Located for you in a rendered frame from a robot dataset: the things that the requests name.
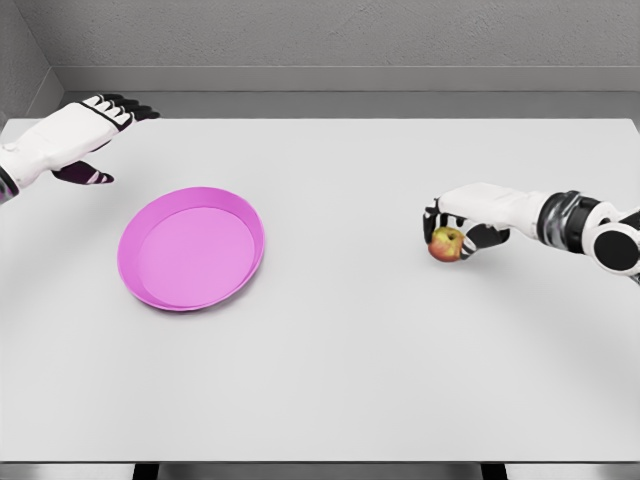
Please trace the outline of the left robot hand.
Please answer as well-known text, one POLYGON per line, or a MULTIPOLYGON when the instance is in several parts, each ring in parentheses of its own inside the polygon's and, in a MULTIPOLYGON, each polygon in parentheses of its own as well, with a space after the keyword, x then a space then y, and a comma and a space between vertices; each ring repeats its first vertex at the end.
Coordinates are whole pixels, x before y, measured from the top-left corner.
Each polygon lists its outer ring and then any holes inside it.
POLYGON ((120 94, 97 94, 72 102, 39 121, 16 142, 37 146, 46 155, 53 176, 78 185, 101 185, 114 181, 84 161, 106 146, 116 135, 160 113, 120 94))

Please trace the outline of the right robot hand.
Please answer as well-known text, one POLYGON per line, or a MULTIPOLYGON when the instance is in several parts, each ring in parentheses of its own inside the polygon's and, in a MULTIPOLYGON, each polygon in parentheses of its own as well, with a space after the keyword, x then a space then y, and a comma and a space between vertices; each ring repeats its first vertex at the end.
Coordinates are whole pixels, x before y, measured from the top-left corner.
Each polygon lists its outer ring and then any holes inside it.
POLYGON ((452 227, 465 235, 461 259, 467 260, 479 250, 504 244, 510 238, 504 208, 515 198, 515 191, 487 183, 459 187, 436 197, 425 207, 423 234, 428 247, 438 227, 452 227))

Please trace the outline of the red yellow apple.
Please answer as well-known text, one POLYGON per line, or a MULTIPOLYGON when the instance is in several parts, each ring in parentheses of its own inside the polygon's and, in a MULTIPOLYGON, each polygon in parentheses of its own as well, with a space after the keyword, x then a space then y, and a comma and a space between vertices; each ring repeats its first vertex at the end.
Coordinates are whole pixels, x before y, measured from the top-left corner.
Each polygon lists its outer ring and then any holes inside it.
POLYGON ((438 227, 431 234, 428 251, 440 262, 456 262, 461 259, 464 240, 465 235, 460 230, 447 226, 438 227))

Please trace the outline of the pink round plate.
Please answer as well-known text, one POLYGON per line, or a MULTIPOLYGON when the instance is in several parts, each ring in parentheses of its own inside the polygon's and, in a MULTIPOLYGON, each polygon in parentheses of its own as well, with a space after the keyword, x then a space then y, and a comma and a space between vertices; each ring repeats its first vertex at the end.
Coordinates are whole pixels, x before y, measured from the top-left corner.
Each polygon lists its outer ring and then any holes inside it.
POLYGON ((265 250, 257 210, 218 188, 189 187, 144 206, 125 227, 117 267, 129 292, 168 311, 213 306, 257 271, 265 250))

